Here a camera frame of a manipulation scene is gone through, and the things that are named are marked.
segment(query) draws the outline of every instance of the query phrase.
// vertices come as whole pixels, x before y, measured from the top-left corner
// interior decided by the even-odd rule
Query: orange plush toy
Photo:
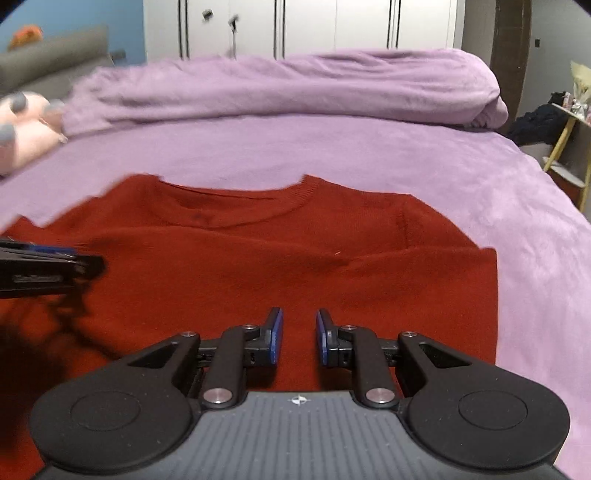
[[[26,25],[12,36],[12,40],[8,45],[8,50],[14,50],[23,45],[41,40],[43,40],[43,30],[37,25]]]

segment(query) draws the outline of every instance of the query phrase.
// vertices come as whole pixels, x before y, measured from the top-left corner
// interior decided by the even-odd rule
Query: purple blanket
[[[209,57],[101,69],[75,88],[66,135],[117,124],[318,113],[497,128],[507,119],[488,67],[461,50]]]
[[[411,72],[406,72],[408,88],[415,88],[415,96],[404,100],[398,85],[385,82],[376,74],[376,85],[368,93],[369,97],[375,95],[372,109],[379,105],[375,99],[381,92],[380,108],[390,112],[388,117],[395,111],[413,114],[412,110],[418,108],[414,120],[441,122],[446,120],[445,91],[449,91],[452,92],[450,123],[469,123],[485,109],[497,111],[497,107],[501,114],[490,115],[497,121],[489,124],[502,122],[504,109],[495,96],[498,85],[480,60],[458,51],[398,53],[398,56],[395,53],[391,59],[410,59],[403,65],[414,65],[417,81],[426,91],[421,93],[420,88],[413,87]],[[382,60],[376,62],[385,61],[386,54],[380,55]],[[199,78],[193,81],[206,84],[207,88],[203,78],[218,78],[220,71],[241,67],[227,60],[211,59],[162,62],[113,72],[100,70],[76,89],[69,104],[69,128],[75,127],[77,113],[89,119],[80,121],[80,132],[122,120],[153,123],[74,137],[43,161],[4,181],[0,184],[0,225],[7,226],[19,214],[43,225],[87,196],[101,194],[113,182],[141,172],[159,174],[164,180],[178,184],[229,189],[284,187],[309,173],[361,190],[411,193],[450,218],[480,246],[496,248],[497,364],[539,381],[561,395],[569,407],[572,424],[557,465],[573,479],[586,480],[591,471],[591,369],[586,346],[591,338],[591,226],[537,162],[500,135],[368,118],[376,117],[376,110],[374,115],[367,116],[335,115],[336,110],[345,112],[354,108],[359,113],[364,108],[359,105],[360,95],[348,98],[343,94],[340,103],[328,105],[329,99],[337,101],[329,95],[330,91],[320,88],[315,92],[309,85],[328,70],[323,68],[326,59],[333,65],[332,70],[350,69],[341,79],[325,72],[333,85],[338,85],[342,92],[348,89],[360,92],[356,90],[359,82],[372,83],[361,61],[356,60],[362,57],[368,61],[376,58],[334,54],[297,60],[309,66],[307,73],[298,70],[297,75],[299,81],[308,85],[301,91],[307,92],[310,98],[293,101],[316,105],[315,113],[324,115],[226,114],[224,118],[157,122],[158,112],[167,120],[176,114],[171,111],[177,112],[163,101],[161,95],[171,89],[170,85],[168,89],[163,88],[160,79],[181,74],[190,79],[195,70]],[[244,61],[247,66],[256,63],[252,59]],[[392,67],[394,63],[388,63],[388,68],[396,70]],[[462,79],[454,68],[458,63],[465,65],[463,70],[469,79]],[[288,70],[291,75],[296,75],[292,72],[294,68]],[[359,82],[355,69],[361,77]],[[112,87],[107,80],[110,74],[115,77]],[[228,94],[225,101],[231,106],[237,103],[237,98],[247,95],[232,94],[232,83],[234,91],[239,92],[243,78],[230,78],[224,91]],[[475,91],[474,78],[480,79],[483,92]],[[131,87],[131,79],[141,79],[137,88]],[[429,79],[433,80],[434,88],[440,85],[438,91],[428,90]],[[270,84],[269,98],[273,98],[279,93],[272,81]],[[457,84],[465,86],[464,93]],[[120,85],[128,85],[127,90],[118,90]],[[93,100],[92,91],[100,93],[102,100]],[[143,100],[138,105],[140,92]],[[468,102],[471,112],[462,110],[459,100],[462,95],[473,99],[472,103]],[[217,97],[218,108],[222,96]],[[199,97],[199,102],[207,104],[209,97]],[[183,102],[179,108],[189,111],[203,108],[201,103],[195,105],[196,100],[190,100],[189,94]],[[434,117],[429,117],[429,102],[433,103]],[[76,105],[84,105],[88,111],[77,111]],[[138,118],[131,118],[136,115],[134,105],[138,105]],[[111,117],[113,112],[120,112],[116,119]]]

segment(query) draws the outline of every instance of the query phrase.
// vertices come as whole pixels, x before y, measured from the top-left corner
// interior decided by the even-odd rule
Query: yellow table leg
[[[548,157],[546,165],[544,165],[545,172],[548,172],[548,170],[552,166],[552,163],[558,160],[562,155],[562,151],[564,150],[566,142],[569,140],[570,134],[573,131],[574,123],[576,121],[577,119],[575,117],[569,117],[568,121],[566,122],[566,125],[564,126],[564,130],[562,130],[562,133],[560,134],[560,138],[556,142],[556,145],[554,146],[552,153]]]
[[[587,150],[587,172],[585,173],[585,187],[583,187],[583,191],[581,192],[581,197],[579,200],[579,211],[582,212],[585,208],[585,203],[587,202],[587,195],[589,194],[589,182],[591,181],[591,144],[589,144],[589,149]]]

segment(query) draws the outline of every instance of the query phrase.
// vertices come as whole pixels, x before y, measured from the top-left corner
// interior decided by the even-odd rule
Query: metal screw
[[[232,399],[232,392],[227,388],[210,388],[203,394],[203,399],[209,403],[226,403]]]
[[[396,394],[387,388],[372,388],[365,394],[365,398],[373,403],[388,403],[396,398]]]

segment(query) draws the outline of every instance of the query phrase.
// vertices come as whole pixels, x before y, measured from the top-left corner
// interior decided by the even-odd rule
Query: orange object
[[[12,36],[12,40],[8,45],[8,50],[14,50],[15,48],[22,47],[23,45],[41,40],[43,40],[43,30],[37,25],[26,25],[20,28]]]
[[[2,479],[27,480],[42,466],[26,418],[53,384],[178,332],[207,339],[260,323],[272,306],[284,309],[281,354],[273,382],[252,372],[257,388],[350,386],[346,372],[319,367],[319,307],[380,337],[416,330],[495,360],[495,251],[410,195],[311,176],[282,190],[237,192],[136,175],[46,228],[21,218],[5,235],[103,255],[107,269],[83,306],[0,303]]]

